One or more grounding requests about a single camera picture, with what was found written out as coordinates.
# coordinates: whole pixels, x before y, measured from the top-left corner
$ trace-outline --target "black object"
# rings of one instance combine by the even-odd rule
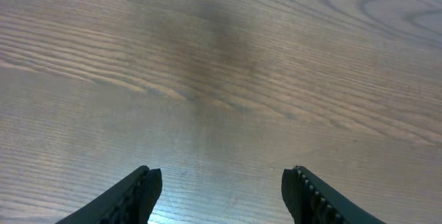
[[[141,166],[58,224],[147,223],[161,190],[161,170]]]
[[[302,166],[284,170],[281,191],[296,224],[383,223]]]

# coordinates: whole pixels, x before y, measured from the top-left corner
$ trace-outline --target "wooden surface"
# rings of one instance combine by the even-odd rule
[[[154,223],[290,223],[305,165],[440,223],[442,0],[0,0],[0,222],[51,223],[139,165]]]

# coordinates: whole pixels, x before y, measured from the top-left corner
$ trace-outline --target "ridged black edge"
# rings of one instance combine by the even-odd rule
[[[296,224],[383,223],[302,166],[284,170],[281,192]]]
[[[141,166],[89,204],[59,221],[58,224],[145,224],[161,191],[161,170],[149,170],[147,166]]]

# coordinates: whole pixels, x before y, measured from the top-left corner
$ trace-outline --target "light brown wood streak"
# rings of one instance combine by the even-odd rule
[[[439,221],[442,0],[0,9],[1,222],[56,221],[139,164],[164,170],[158,223],[285,222],[297,163],[384,221]]]

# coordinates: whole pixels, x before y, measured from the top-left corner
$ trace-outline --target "wooden table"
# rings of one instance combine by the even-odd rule
[[[440,223],[442,0],[0,0],[0,223],[53,223],[139,165],[150,223],[290,223],[304,165],[387,223]]]

